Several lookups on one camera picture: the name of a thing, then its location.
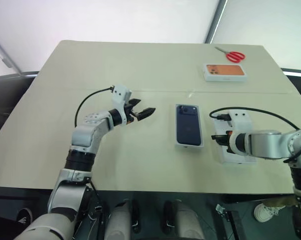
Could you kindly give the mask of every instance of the scissors blade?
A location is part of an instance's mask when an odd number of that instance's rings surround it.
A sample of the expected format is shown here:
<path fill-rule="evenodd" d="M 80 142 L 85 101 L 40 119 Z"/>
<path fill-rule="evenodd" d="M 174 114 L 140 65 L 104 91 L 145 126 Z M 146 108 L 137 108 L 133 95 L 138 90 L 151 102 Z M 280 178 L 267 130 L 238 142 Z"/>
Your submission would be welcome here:
<path fill-rule="evenodd" d="M 225 54 L 228 54 L 228 53 L 229 53 L 228 51 L 225 51 L 225 50 L 219 48 L 218 46 L 216 46 L 215 48 L 216 48 L 217 50 L 219 50 L 219 51 L 225 53 Z"/>

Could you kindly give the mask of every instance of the dark blue smartphone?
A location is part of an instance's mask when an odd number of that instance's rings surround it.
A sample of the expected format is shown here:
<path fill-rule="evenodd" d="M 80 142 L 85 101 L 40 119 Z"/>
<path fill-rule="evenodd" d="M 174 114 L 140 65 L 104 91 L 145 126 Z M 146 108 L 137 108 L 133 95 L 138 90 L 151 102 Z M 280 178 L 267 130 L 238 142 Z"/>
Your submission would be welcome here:
<path fill-rule="evenodd" d="M 176 106 L 176 140 L 182 145 L 200 146 L 202 144 L 199 109 L 197 106 Z"/>

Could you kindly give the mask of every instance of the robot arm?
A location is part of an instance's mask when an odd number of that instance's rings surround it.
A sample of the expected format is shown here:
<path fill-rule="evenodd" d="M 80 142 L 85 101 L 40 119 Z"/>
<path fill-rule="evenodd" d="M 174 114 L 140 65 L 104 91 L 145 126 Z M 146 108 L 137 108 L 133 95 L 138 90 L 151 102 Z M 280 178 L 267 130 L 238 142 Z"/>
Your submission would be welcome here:
<path fill-rule="evenodd" d="M 301 130 L 289 133 L 278 131 L 235 132 L 227 131 L 225 135 L 212 135 L 213 140 L 222 146 L 227 146 L 229 153 L 242 156 L 276 160 L 288 158 L 284 161 L 290 167 L 293 191 L 300 207 L 296 211 L 294 225 L 295 232 L 301 235 Z"/>
<path fill-rule="evenodd" d="M 130 99 L 132 92 L 123 85 L 112 87 L 114 109 L 92 113 L 78 125 L 71 138 L 65 167 L 60 170 L 48 201 L 48 213 L 37 218 L 16 240 L 70 240 L 75 224 L 87 214 L 92 190 L 92 167 L 101 140 L 117 125 L 149 117 L 155 108 L 133 112 L 141 100 Z"/>

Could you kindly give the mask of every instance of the floor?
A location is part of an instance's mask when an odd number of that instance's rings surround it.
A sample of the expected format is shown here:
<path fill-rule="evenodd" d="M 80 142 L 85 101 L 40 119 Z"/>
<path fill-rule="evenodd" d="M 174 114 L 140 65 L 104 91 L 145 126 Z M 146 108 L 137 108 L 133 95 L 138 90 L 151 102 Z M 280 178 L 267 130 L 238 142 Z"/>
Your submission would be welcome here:
<path fill-rule="evenodd" d="M 16 190 L 8 188 L 10 193 L 14 195 L 26 196 L 29 200 L 21 199 L 0 199 L 0 217 L 15 220 L 18 210 L 29 207 L 34 213 L 34 218 L 46 212 L 49 191 L 40 193 L 39 198 L 33 200 L 38 193 L 29 194 L 27 190 Z M 116 204 L 125 199 L 135 199 L 139 204 L 141 218 L 141 232 L 132 235 L 132 240 L 151 238 L 151 237 L 173 237 L 174 231 L 167 236 L 160 229 L 160 219 L 162 216 L 163 205 L 165 201 L 182 200 L 188 204 L 198 215 L 200 225 L 203 229 L 205 239 L 207 240 L 225 240 L 219 235 L 220 228 L 215 226 L 213 216 L 216 216 L 216 204 L 222 205 L 227 210 L 238 211 L 242 220 L 242 225 L 248 240 L 298 240 L 295 236 L 292 223 L 292 209 L 286 207 L 279 212 L 279 216 L 275 216 L 267 223 L 259 223 L 253 217 L 254 207 L 259 201 L 248 201 L 233 204 L 225 204 L 219 194 L 202 194 L 202 193 L 175 193 L 175 192 L 131 192 L 131 191 L 100 191 L 99 195 L 103 201 L 107 202 L 111 211 Z M 229 222 L 223 219 L 227 239 L 234 240 L 232 228 Z M 75 239 L 87 240 L 88 233 L 91 228 L 91 221 L 86 218 L 79 228 Z M 90 240 L 96 239 L 97 227 L 95 226 L 90 235 Z"/>
<path fill-rule="evenodd" d="M 217 203 L 227 210 L 239 212 L 246 237 L 249 240 L 298 240 L 293 228 L 292 210 L 290 207 L 281 210 L 279 216 L 274 217 L 269 222 L 259 223 L 253 217 L 253 210 L 259 203 L 258 201 L 224 204 L 221 201 L 221 196 L 217 194 L 101 191 L 100 196 L 103 200 L 107 201 L 110 210 L 124 199 L 135 199 L 138 201 L 141 216 L 141 232 L 133 234 L 133 240 L 151 237 L 173 237 L 174 231 L 169 236 L 162 233 L 160 229 L 160 219 L 164 202 L 167 200 L 173 201 L 175 199 L 182 200 L 196 211 L 207 240 L 222 239 L 221 236 L 219 236 L 219 231 L 215 227 L 213 218 L 213 215 L 216 215 L 215 206 Z M 234 240 L 231 224 L 225 219 L 223 221 L 227 239 Z M 75 239 L 86 240 L 89 229 L 90 221 L 86 221 L 81 226 Z M 93 234 L 96 233 L 92 231 L 90 239 L 96 239 Z"/>

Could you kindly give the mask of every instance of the beige table surface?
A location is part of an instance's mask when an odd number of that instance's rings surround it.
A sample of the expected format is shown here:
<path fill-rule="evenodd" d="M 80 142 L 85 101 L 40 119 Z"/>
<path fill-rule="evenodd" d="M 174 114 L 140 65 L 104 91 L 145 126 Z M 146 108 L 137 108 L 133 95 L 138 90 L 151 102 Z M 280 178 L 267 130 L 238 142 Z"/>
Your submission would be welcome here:
<path fill-rule="evenodd" d="M 203 64 L 246 55 L 247 82 L 206 82 Z M 61 41 L 36 78 L 38 86 L 90 89 L 125 83 L 132 91 L 297 93 L 263 46 Z"/>

